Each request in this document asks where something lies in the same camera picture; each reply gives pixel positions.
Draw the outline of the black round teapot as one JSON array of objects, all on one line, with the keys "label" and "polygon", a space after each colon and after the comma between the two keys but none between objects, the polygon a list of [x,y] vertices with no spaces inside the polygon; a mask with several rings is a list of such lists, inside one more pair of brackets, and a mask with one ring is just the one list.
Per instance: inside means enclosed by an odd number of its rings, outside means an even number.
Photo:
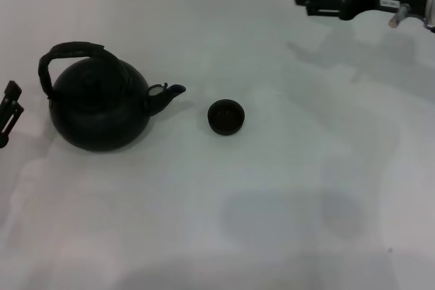
[{"label": "black round teapot", "polygon": [[85,41],[53,46],[40,58],[38,76],[55,129],[93,152],[131,144],[152,116],[186,91],[179,84],[150,86],[132,65]]}]

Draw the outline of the small dark teacup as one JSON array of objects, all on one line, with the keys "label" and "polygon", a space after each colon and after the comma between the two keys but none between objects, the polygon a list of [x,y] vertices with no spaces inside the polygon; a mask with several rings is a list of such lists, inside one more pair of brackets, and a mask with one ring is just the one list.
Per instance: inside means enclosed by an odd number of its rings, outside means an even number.
[{"label": "small dark teacup", "polygon": [[221,99],[209,107],[207,119],[210,128],[216,134],[230,136],[236,134],[243,127],[245,111],[238,102]]}]

